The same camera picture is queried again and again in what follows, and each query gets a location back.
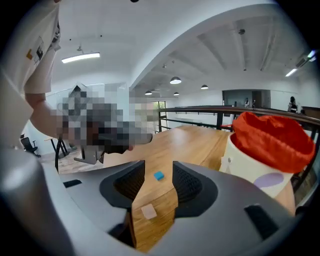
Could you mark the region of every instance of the black railing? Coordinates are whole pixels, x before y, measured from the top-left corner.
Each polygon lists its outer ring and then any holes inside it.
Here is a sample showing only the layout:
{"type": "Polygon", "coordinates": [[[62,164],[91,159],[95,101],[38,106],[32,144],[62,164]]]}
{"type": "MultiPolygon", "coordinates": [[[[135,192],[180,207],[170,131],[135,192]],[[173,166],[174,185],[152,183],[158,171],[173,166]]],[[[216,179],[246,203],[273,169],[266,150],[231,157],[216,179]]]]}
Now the black railing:
{"type": "Polygon", "coordinates": [[[301,186],[302,182],[305,180],[306,176],[310,172],[313,167],[315,158],[319,151],[320,147],[320,119],[313,118],[310,116],[306,116],[304,114],[298,113],[291,113],[282,110],[270,109],[270,108],[244,108],[244,107],[232,107],[232,106],[186,106],[186,107],[173,107],[173,108],[163,108],[159,109],[158,118],[159,118],[159,131],[162,131],[162,128],[170,129],[169,127],[162,126],[161,120],[170,121],[170,122],[178,122],[182,124],[190,124],[190,125],[197,125],[201,127],[208,127],[208,128],[216,128],[217,130],[225,129],[232,131],[232,128],[222,126],[224,114],[233,114],[233,115],[240,115],[243,112],[251,112],[256,114],[257,116],[280,116],[286,117],[293,120],[296,120],[298,123],[301,124],[304,130],[311,131],[311,138],[314,140],[316,133],[318,133],[317,140],[315,142],[315,154],[310,163],[306,166],[305,170],[301,176],[299,174],[295,174],[292,179],[293,191],[296,192],[298,188],[301,186]],[[174,113],[217,113],[217,120],[216,124],[208,124],[202,122],[192,122],[192,121],[183,121],[168,118],[167,115],[160,115],[160,112],[174,112],[174,113]]]}

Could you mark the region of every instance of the red cloth bag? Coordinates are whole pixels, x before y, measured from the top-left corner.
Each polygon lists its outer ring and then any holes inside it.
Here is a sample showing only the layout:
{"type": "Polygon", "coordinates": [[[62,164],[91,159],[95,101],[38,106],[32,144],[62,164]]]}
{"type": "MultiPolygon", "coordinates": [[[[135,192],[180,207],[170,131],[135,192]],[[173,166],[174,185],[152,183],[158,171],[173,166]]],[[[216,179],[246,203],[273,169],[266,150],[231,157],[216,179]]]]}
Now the red cloth bag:
{"type": "Polygon", "coordinates": [[[293,119],[244,112],[232,126],[239,150],[282,172],[301,172],[315,154],[313,140],[293,119]]]}

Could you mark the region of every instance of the white bucket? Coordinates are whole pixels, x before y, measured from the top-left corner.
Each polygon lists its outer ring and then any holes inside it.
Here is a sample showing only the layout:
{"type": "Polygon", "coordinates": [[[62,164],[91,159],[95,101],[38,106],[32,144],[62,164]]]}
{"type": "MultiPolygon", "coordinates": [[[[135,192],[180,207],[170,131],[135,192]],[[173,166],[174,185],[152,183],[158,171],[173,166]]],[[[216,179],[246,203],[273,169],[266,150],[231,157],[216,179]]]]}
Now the white bucket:
{"type": "Polygon", "coordinates": [[[260,188],[270,197],[276,197],[290,181],[293,173],[282,172],[259,162],[239,150],[228,137],[220,172],[241,177],[260,188]]]}

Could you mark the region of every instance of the blue block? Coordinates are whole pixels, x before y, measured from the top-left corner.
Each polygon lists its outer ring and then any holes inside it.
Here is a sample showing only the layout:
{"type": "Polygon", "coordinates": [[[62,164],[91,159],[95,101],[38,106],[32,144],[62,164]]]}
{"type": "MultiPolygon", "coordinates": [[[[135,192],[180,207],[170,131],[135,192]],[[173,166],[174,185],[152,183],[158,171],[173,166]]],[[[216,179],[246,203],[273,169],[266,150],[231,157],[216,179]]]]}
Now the blue block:
{"type": "Polygon", "coordinates": [[[157,181],[160,181],[161,179],[163,179],[165,177],[165,175],[161,171],[157,171],[154,174],[154,177],[156,178],[157,181]]]}

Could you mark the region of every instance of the white t-shirt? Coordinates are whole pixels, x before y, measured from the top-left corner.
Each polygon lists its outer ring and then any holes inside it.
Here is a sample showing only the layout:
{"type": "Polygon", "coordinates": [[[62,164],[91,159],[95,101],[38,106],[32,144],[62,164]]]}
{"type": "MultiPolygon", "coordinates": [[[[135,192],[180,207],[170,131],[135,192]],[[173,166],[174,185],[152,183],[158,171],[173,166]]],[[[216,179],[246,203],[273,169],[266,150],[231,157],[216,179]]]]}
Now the white t-shirt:
{"type": "Polygon", "coordinates": [[[52,70],[60,48],[59,3],[39,1],[21,19],[0,60],[0,144],[19,145],[33,110],[24,92],[51,91],[52,70]]]}

